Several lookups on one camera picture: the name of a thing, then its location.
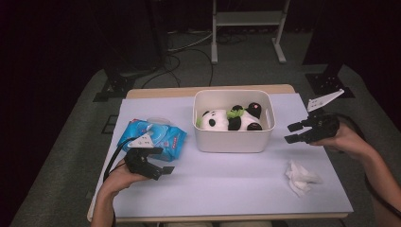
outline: green object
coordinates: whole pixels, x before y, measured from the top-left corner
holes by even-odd
[[[231,119],[231,118],[235,118],[237,116],[241,116],[241,115],[244,114],[244,112],[245,112],[244,108],[242,108],[240,110],[237,110],[237,111],[235,111],[235,110],[228,111],[227,112],[227,118]]]
[[[197,119],[197,122],[195,123],[197,125],[198,128],[201,127],[201,118]]]

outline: plastic wrapper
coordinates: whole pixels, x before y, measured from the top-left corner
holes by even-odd
[[[154,147],[163,148],[161,154],[150,154],[148,157],[167,162],[180,157],[186,132],[175,126],[149,123],[144,120],[132,120],[118,141],[118,146],[129,138],[139,137],[147,132]],[[124,145],[122,149],[127,152],[130,149],[129,144]]]

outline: forearm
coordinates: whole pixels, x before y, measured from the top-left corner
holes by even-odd
[[[361,159],[369,183],[385,201],[401,210],[401,187],[380,154],[370,148]]]
[[[401,210],[401,188],[388,166],[373,148],[361,160],[367,179],[378,196],[397,210]],[[373,198],[378,226],[401,226],[401,218]]]
[[[113,199],[113,193],[99,191],[91,222],[92,227],[111,227],[113,225]]]

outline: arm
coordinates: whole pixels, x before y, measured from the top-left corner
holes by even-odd
[[[139,174],[130,173],[124,160],[121,160],[100,187],[96,196],[94,216],[91,226],[111,227],[113,225],[113,199],[119,191],[130,187],[134,182],[144,181],[148,178]]]
[[[335,137],[323,139],[311,145],[334,147],[360,161],[370,184],[378,195],[401,211],[401,187],[383,158],[345,124],[340,123]],[[395,216],[377,200],[374,200],[374,208],[378,226],[401,226],[401,218]]]

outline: white tabletop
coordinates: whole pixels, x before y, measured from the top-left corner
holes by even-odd
[[[305,143],[288,144],[284,139],[291,134],[287,125],[307,117],[300,96],[270,95],[270,100],[276,126],[264,151],[208,153],[196,146],[192,126],[194,97],[124,99],[103,171],[134,118],[167,118],[186,131],[187,137],[180,159],[171,163],[148,159],[157,166],[175,166],[171,175],[164,175],[159,181],[135,183],[118,194],[113,204],[117,220],[341,218],[353,212],[324,149]],[[124,155],[121,151],[117,161]],[[318,173],[323,183],[313,184],[312,190],[299,198],[290,189],[285,174],[290,160]],[[88,219],[92,217],[93,204]]]

